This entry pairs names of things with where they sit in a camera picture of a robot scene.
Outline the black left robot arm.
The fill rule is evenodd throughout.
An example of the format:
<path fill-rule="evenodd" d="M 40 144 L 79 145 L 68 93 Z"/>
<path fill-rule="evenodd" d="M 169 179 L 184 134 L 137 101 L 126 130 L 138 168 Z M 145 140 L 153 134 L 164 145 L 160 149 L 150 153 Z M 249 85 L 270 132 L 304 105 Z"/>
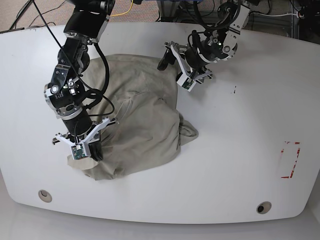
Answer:
<path fill-rule="evenodd" d="M 166 42 L 166 51 L 157 66 L 159 71 L 164 71 L 168 65 L 177 62 L 180 73 L 176 82 L 188 91 L 195 84 L 202 84 L 205 78 L 213 77 L 207 65 L 227 61 L 235 55 L 241 30 L 250 13 L 250 4 L 246 0 L 228 0 L 218 8 L 220 20 L 205 23 L 197 1 L 193 2 L 192 8 L 194 14 L 190 16 L 203 30 L 193 30 L 186 45 Z"/>

